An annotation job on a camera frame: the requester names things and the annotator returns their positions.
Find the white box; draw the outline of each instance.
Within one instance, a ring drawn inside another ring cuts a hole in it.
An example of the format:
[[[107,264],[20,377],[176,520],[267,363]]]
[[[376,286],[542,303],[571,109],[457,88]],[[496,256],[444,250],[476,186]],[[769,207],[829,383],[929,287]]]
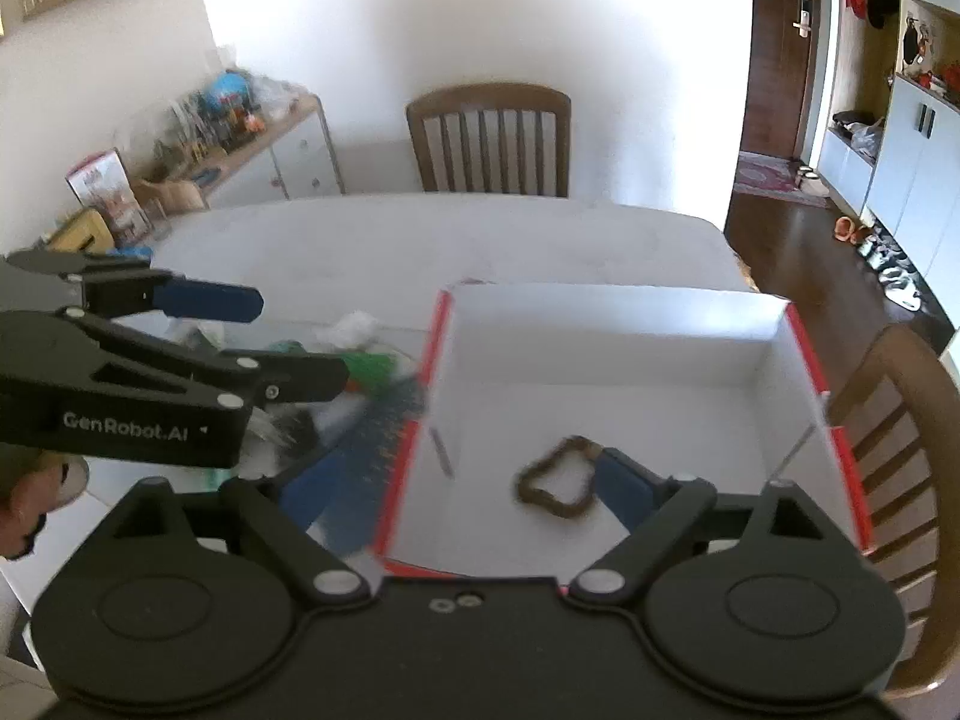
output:
[[[781,298],[460,285],[440,296],[421,381],[424,417],[408,425],[374,545],[393,569],[567,583],[595,562],[626,536],[602,504],[567,521],[514,495],[515,476],[570,435],[722,493],[795,478],[869,541],[869,519],[851,513],[862,488],[824,420],[823,377]],[[573,498],[588,472],[565,464],[550,488]]]

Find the human hand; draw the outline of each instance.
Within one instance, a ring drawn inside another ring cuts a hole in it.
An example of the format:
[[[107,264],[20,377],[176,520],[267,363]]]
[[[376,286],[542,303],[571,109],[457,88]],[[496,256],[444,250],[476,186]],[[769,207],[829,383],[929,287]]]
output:
[[[20,557],[32,549],[46,512],[56,507],[63,478],[62,466],[53,466],[28,473],[16,483],[10,502],[0,505],[0,556]]]

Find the brown wooden door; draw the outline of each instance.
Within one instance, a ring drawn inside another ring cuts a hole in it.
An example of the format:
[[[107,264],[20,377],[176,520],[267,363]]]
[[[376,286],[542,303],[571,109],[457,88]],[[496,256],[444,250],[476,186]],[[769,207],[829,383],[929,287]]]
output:
[[[802,1],[809,5],[810,13],[806,36],[794,26],[800,23]],[[819,18],[817,0],[754,0],[743,151],[785,159],[799,155],[812,81],[808,69],[812,70]]]

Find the brown bracelet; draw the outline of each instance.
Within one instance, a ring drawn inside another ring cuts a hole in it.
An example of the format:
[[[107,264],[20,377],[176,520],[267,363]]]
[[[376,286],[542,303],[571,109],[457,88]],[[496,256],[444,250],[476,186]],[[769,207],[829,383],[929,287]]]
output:
[[[543,488],[534,487],[534,480],[546,476],[555,469],[560,461],[570,452],[580,455],[587,463],[593,465],[596,459],[603,451],[598,443],[594,443],[583,436],[570,436],[564,439],[560,445],[542,460],[537,460],[530,464],[517,475],[515,481],[515,492],[517,500],[521,503],[539,506],[553,514],[554,517],[563,517],[563,519],[578,519],[590,511],[595,503],[593,494],[593,476],[589,475],[587,483],[584,485],[584,491],[580,497],[571,503],[563,503],[557,500],[552,493],[548,493]]]

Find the chair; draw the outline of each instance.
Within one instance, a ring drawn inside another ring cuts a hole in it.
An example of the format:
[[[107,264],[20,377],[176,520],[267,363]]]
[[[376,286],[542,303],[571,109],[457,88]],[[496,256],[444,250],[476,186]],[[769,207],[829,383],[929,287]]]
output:
[[[499,163],[498,191],[502,194],[528,194],[528,186],[533,188],[536,183],[537,194],[548,194],[545,181],[548,156],[544,151],[545,115],[552,115],[554,119],[556,150],[553,162],[556,178],[553,194],[567,197],[570,167],[570,98],[567,95],[526,83],[480,83],[440,89],[414,100],[407,106],[407,122],[424,191],[438,191],[437,172],[431,156],[431,138],[427,135],[427,124],[430,122],[432,125],[432,119],[439,121],[443,174],[448,191],[481,191],[481,185],[486,193],[495,191],[493,178],[497,176],[491,173],[491,139],[488,138],[488,131],[493,129],[496,116],[493,162]],[[528,161],[528,127],[531,121],[533,165]],[[459,145],[450,135],[453,122],[456,122]],[[508,146],[511,135],[512,144]],[[459,156],[457,167],[454,167],[454,151]],[[478,162],[479,180],[476,175]]]
[[[830,423],[862,415],[882,391],[892,408],[873,409],[885,415],[867,422],[853,456],[877,533],[866,557],[901,597],[907,644],[916,641],[887,686],[885,696],[899,699],[936,688],[960,651],[960,394],[929,346],[901,324],[880,333],[829,402]],[[918,603],[918,594],[929,602]]]

